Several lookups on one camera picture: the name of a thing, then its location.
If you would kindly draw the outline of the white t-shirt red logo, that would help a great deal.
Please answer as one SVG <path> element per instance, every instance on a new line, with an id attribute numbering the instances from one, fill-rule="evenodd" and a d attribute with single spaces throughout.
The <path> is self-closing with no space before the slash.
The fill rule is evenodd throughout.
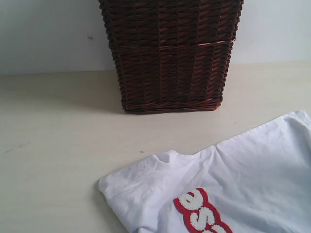
<path id="1" fill-rule="evenodd" d="M 131 233 L 308 233 L 311 119 L 296 111 L 193 155 L 150 155 L 99 190 Z"/>

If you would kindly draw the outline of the dark brown wicker basket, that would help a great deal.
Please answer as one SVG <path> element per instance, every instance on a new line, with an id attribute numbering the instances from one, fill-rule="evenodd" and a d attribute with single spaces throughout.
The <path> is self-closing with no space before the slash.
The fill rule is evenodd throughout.
<path id="1" fill-rule="evenodd" d="M 213 111 L 221 105 L 242 0 L 99 4 L 125 112 Z"/>

